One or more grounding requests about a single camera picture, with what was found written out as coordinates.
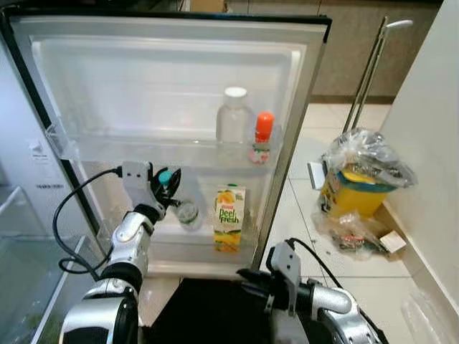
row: small bottle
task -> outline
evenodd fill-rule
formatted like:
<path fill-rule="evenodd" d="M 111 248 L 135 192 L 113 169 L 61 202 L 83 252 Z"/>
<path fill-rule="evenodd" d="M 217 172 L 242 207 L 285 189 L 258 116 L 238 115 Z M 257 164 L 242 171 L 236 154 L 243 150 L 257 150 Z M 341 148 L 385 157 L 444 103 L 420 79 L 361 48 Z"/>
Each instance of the small bottle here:
<path fill-rule="evenodd" d="M 218 143 L 246 143 L 247 128 L 253 111 L 246 105 L 247 90 L 243 87 L 227 87 L 224 104 L 217 113 Z"/>
<path fill-rule="evenodd" d="M 274 115 L 268 111 L 259 113 L 255 127 L 255 142 L 249 157 L 253 163 L 264 164 L 270 157 L 270 136 L 273 131 Z"/>

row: tile floor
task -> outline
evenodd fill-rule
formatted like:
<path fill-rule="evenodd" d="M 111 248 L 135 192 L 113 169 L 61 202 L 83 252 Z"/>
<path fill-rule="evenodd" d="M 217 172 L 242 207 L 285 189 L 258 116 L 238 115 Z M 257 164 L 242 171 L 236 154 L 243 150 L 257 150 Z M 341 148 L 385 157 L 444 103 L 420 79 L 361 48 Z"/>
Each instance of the tile floor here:
<path fill-rule="evenodd" d="M 267 247 L 289 237 L 298 237 L 311 245 L 342 285 L 355 296 L 366 313 L 385 331 L 391 344 L 411 344 L 414 342 L 402 316 L 401 306 L 416 287 L 403 263 L 399 260 L 390 262 L 378 256 L 366 261 L 355 261 L 338 252 L 329 238 L 316 231 L 311 220 L 311 214 L 318 210 L 318 191 L 311 188 L 306 163 L 316 160 L 341 133 L 349 109 L 348 104 L 309 105 Z M 389 110 L 389 105 L 366 105 L 361 114 L 360 125 L 379 129 Z M 333 282 L 306 250 L 298 248 L 297 253 L 301 257 L 303 280 L 312 277 L 325 285 L 333 286 Z M 175 290 L 179 283 L 178 279 L 162 280 L 167 280 L 161 283 L 168 285 L 171 290 Z M 150 300 L 156 290 L 157 288 L 153 288 L 141 297 Z M 170 296 L 171 292 L 159 293 L 155 307 L 161 309 Z M 141 309 L 141 314 L 143 313 L 146 323 L 151 323 L 158 314 L 157 310 L 147 312 Z"/>

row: bottle cap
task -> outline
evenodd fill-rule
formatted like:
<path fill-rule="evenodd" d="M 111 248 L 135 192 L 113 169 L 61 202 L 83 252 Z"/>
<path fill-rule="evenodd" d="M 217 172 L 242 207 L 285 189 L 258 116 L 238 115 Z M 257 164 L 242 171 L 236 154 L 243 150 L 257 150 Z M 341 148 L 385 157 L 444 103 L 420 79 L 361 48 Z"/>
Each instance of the bottle cap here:
<path fill-rule="evenodd" d="M 171 179 L 171 177 L 172 177 L 172 173 L 171 172 L 169 172 L 169 171 L 161 172 L 159 174 L 159 176 L 158 176 L 159 183 L 162 186 L 168 186 L 169 180 Z"/>
<path fill-rule="evenodd" d="M 255 129 L 255 140 L 257 142 L 268 142 L 273 131 L 274 115 L 268 111 L 258 114 L 257 127 Z"/>
<path fill-rule="evenodd" d="M 224 103 L 229 106 L 243 106 L 247 90 L 243 87 L 227 87 L 224 89 Z"/>

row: door shelf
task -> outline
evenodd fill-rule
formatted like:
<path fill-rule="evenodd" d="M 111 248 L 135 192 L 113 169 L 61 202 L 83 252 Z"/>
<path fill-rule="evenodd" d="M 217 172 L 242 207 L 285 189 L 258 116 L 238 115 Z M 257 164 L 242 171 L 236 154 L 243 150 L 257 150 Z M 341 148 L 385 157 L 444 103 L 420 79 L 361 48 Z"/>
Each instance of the door shelf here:
<path fill-rule="evenodd" d="M 249 159 L 252 144 L 218 144 L 215 140 L 184 140 L 147 137 L 114 137 L 65 134 L 60 126 L 51 125 L 46 136 L 61 159 L 74 161 L 122 162 L 151 161 L 160 166 L 191 166 L 197 168 L 244 169 L 266 172 L 274 168 L 280 144 L 280 128 L 270 140 L 270 158 L 265 164 Z"/>

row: open refrigerator door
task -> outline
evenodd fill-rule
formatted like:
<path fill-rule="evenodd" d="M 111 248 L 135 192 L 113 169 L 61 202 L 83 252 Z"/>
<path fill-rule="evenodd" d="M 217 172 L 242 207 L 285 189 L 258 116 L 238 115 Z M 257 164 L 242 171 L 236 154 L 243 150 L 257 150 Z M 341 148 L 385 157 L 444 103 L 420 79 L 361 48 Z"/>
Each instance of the open refrigerator door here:
<path fill-rule="evenodd" d="M 330 19 L 20 8 L 4 19 L 47 137 L 80 181 L 122 161 L 181 169 L 176 196 L 197 216 L 184 223 L 168 211 L 156 225 L 149 275 L 224 278 L 260 265 Z M 229 86 L 247 90 L 255 114 L 275 116 L 264 164 L 249 158 L 255 116 L 252 141 L 216 140 Z M 245 190 L 237 252 L 214 243 L 217 194 L 228 185 Z M 85 193 L 104 245 L 130 200 L 111 177 Z"/>

